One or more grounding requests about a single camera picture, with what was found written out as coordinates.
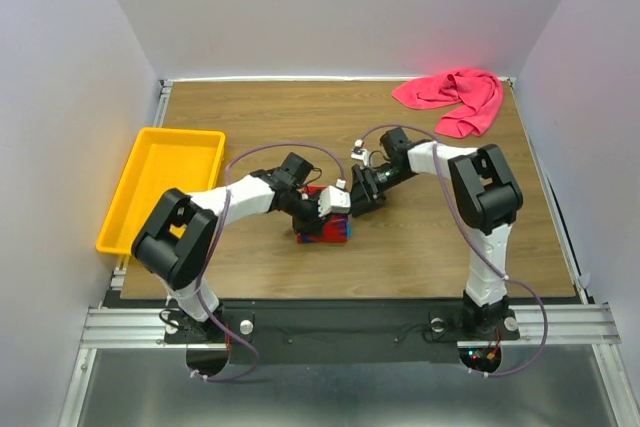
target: white enclosure wall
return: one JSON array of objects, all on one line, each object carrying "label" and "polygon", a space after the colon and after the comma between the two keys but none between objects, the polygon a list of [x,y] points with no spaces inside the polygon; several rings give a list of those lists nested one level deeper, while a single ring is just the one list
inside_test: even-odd
[{"label": "white enclosure wall", "polygon": [[0,424],[57,425],[157,80],[116,0],[0,0]]},{"label": "white enclosure wall", "polygon": [[516,82],[590,291],[640,393],[638,0],[562,0]]},{"label": "white enclosure wall", "polygon": [[515,75],[559,0],[119,0],[162,78]]}]

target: red towel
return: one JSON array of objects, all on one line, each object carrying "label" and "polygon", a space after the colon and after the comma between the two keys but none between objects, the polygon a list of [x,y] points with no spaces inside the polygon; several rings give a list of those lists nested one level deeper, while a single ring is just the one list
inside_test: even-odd
[{"label": "red towel", "polygon": [[502,105],[502,83],[484,70],[458,69],[405,82],[391,93],[410,109],[437,109],[462,102],[442,116],[436,133],[461,139],[484,134]]}]

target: yellow tray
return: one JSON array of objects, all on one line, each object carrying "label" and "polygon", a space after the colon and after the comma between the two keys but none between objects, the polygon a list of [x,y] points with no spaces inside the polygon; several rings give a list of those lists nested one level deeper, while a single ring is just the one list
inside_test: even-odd
[{"label": "yellow tray", "polygon": [[129,255],[160,196],[176,187],[197,192],[216,185],[225,135],[207,130],[148,127],[138,134],[111,201],[96,249]]}]

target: wooden tabletop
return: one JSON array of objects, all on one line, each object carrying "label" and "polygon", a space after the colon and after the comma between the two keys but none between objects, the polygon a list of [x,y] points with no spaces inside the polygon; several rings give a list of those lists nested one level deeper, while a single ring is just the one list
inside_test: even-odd
[{"label": "wooden tabletop", "polygon": [[[303,141],[335,152],[350,171],[355,139],[382,123],[433,130],[447,108],[416,111],[391,98],[397,82],[183,82],[175,83],[165,127],[220,130],[226,160],[263,144]],[[513,94],[505,98],[480,138],[444,138],[455,146],[498,144],[524,194],[509,239],[507,272],[544,296],[570,296],[565,266]],[[381,130],[369,145],[378,143]],[[408,133],[410,138],[420,135]],[[325,154],[276,148],[240,161],[238,180],[250,171],[280,165],[295,150],[333,184],[338,169]],[[219,177],[219,185],[224,182]],[[469,248],[453,223],[435,177],[420,175],[388,192],[382,209],[353,219],[346,244],[295,242],[291,219],[272,212],[230,224],[206,273],[223,298],[459,297],[469,275]],[[510,295],[525,295],[509,289]],[[164,298],[161,283],[135,262],[127,268],[123,298]]]}]

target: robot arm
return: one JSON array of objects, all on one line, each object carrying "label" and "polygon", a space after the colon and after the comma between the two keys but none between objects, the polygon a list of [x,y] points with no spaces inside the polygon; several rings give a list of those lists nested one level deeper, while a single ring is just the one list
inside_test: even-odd
[{"label": "robot arm", "polygon": [[[225,225],[282,210],[293,217],[296,232],[313,235],[322,229],[329,214],[348,211],[349,196],[329,187],[317,197],[304,197],[299,189],[312,169],[312,164],[290,153],[280,167],[252,172],[228,187],[191,195],[171,189],[162,195],[134,240],[132,254],[164,281],[182,310],[203,322],[208,315],[197,297],[196,280],[225,208],[227,190],[230,201]],[[179,236],[180,228],[184,230]],[[215,311],[220,302],[205,279],[199,288],[209,309]]]},{"label": "robot arm", "polygon": [[[506,274],[507,241],[522,192],[504,155],[495,145],[480,149],[439,145],[434,157],[432,141],[411,142],[401,128],[380,139],[386,163],[372,169],[354,166],[352,213],[354,217],[381,207],[384,192],[417,174],[437,174],[451,179],[457,210],[469,227],[471,242],[500,272]],[[352,157],[367,159],[362,142],[356,141]],[[504,280],[472,250],[469,279],[463,294],[463,323],[469,331],[487,331],[508,312]]]}]

